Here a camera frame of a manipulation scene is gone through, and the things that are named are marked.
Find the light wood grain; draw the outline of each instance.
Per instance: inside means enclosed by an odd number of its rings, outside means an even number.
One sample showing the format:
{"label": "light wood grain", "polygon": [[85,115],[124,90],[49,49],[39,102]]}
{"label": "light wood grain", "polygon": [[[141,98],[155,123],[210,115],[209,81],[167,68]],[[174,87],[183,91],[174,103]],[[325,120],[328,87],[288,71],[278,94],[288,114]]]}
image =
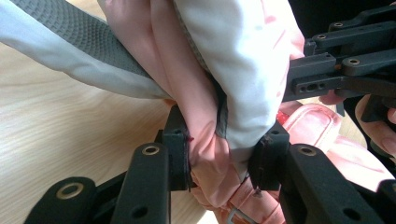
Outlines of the light wood grain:
{"label": "light wood grain", "polygon": [[[96,1],[69,1],[104,18]],[[124,172],[134,149],[166,121],[160,100],[102,91],[0,45],[0,222],[22,223],[54,183],[101,184]],[[350,123],[343,131],[359,137]],[[172,193],[173,223],[215,223],[188,192]]]}

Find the pink and white garment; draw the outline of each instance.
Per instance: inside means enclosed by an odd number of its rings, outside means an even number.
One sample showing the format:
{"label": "pink and white garment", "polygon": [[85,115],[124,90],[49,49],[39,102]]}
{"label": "pink and white garment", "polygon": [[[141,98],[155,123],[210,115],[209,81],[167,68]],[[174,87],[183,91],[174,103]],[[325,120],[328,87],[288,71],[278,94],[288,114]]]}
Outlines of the pink and white garment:
{"label": "pink and white garment", "polygon": [[[289,61],[304,56],[304,37],[288,1],[107,0],[104,9],[120,42],[176,100],[186,120],[194,139],[190,164],[197,187],[191,192],[198,202],[219,223],[283,223],[276,193],[253,197],[246,172],[252,147],[274,124]],[[225,106],[219,107],[206,68],[227,95]],[[284,125],[292,143],[322,148],[352,181],[360,180],[355,172],[368,172],[376,180],[365,179],[363,186],[375,189],[377,180],[392,178],[368,152],[338,137],[340,122],[325,107],[305,105]],[[235,210],[242,213],[233,216]]]}

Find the wooden table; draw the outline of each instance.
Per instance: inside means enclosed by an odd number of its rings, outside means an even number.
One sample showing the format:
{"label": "wooden table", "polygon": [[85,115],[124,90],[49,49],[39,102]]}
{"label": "wooden table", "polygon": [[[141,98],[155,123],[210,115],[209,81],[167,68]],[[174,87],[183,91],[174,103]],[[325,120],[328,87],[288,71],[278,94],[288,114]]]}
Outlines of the wooden table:
{"label": "wooden table", "polygon": [[[104,17],[96,1],[70,1]],[[0,222],[22,223],[54,183],[101,184],[124,172],[134,149],[167,119],[161,100],[99,90],[0,44]],[[345,124],[342,131],[357,136]],[[188,192],[172,193],[173,223],[216,223]]]}

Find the wooden surface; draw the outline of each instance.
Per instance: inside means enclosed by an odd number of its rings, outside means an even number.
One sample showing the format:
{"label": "wooden surface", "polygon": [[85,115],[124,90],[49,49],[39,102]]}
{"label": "wooden surface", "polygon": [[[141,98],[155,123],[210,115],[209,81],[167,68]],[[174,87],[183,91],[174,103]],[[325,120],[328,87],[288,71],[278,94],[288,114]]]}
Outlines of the wooden surface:
{"label": "wooden surface", "polygon": [[[70,1],[104,17],[96,1]],[[54,183],[101,184],[166,121],[161,100],[137,100],[79,83],[0,44],[0,223],[22,223]],[[346,124],[343,133],[356,135]],[[215,223],[188,192],[172,193],[173,223]]]}

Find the gray fabric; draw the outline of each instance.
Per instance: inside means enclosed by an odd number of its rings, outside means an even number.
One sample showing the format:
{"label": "gray fabric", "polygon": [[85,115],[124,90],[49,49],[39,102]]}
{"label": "gray fabric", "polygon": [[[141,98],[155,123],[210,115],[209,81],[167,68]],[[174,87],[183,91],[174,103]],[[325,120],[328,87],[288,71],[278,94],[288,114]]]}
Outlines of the gray fabric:
{"label": "gray fabric", "polygon": [[149,77],[104,22],[64,0],[11,0],[53,33],[93,58]]}

